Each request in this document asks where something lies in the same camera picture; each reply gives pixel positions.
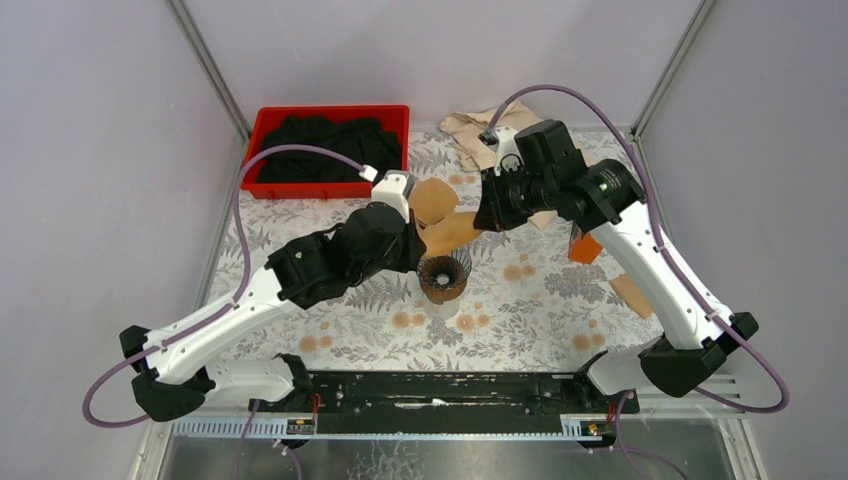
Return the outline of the grey ribbed glass dripper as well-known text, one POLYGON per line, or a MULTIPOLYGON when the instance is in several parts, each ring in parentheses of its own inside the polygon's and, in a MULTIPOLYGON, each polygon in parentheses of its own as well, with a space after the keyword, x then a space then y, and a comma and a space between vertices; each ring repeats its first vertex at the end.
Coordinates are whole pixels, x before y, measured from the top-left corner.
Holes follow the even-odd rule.
POLYGON ((451 277, 469 278, 473 267, 471 255, 465 248, 458 248, 448 254, 422 259, 417 267, 420 276, 436 276, 445 273, 451 277))

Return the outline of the dark wooden ring holder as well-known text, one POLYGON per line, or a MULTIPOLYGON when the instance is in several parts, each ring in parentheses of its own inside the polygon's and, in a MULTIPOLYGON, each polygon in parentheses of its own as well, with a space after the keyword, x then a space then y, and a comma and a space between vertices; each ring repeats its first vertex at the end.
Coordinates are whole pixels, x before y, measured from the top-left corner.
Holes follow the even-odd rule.
POLYGON ((424 296, 436 305, 459 298, 466 289, 467 281, 467 277, 451 277, 445 273, 419 277, 419 285, 424 296))

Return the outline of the orange coffee filter box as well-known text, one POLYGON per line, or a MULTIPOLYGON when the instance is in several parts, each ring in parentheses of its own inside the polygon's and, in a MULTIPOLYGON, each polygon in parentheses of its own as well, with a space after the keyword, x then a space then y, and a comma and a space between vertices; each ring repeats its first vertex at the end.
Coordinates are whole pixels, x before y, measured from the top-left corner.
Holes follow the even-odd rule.
POLYGON ((603 251, 588 232, 583 231, 576 223, 572 224, 567 256, 572 262, 591 265, 603 251))

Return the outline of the brown paper coffee filter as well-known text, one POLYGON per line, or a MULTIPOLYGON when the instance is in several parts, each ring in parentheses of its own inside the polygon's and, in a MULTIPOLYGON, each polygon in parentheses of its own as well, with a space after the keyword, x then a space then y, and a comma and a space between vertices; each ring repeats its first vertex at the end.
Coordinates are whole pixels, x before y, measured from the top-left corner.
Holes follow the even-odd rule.
POLYGON ((416 224, 426 229, 454 213, 459 198, 448 183, 438 178, 429 178, 415 185, 408 203, 416 224))

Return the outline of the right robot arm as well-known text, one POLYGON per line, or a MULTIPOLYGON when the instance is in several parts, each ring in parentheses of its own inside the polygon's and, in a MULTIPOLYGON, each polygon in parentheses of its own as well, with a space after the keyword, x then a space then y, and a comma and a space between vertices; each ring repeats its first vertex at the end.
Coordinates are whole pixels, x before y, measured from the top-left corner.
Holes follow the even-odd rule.
POLYGON ((589 234, 630 276, 653 308, 662 334, 645 344, 601 353, 579 371, 575 402, 597 412, 614 394, 654 386, 680 398, 711 377, 759 324, 734 313, 690 275, 685 286, 667 263, 690 273, 667 235, 650 223, 646 193, 615 159, 587 165, 565 124, 544 120, 523 130, 498 126, 480 140, 494 150, 482 170, 478 230, 508 231, 539 212, 555 211, 589 234))

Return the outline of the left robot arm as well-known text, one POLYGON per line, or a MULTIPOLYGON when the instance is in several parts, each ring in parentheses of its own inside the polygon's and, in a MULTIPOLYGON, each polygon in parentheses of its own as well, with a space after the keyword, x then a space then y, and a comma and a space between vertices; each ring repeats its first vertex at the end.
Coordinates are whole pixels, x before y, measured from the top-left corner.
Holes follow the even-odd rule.
POLYGON ((371 202, 327 230, 295 238, 234 292, 158 330, 131 326, 119 336, 136 372, 135 401, 155 422, 203 405, 264 402, 284 411, 314 393, 308 369, 294 354, 270 360, 226 360, 221 352, 273 320, 298 316, 334 300, 384 270, 417 267, 426 247, 412 213, 371 202))

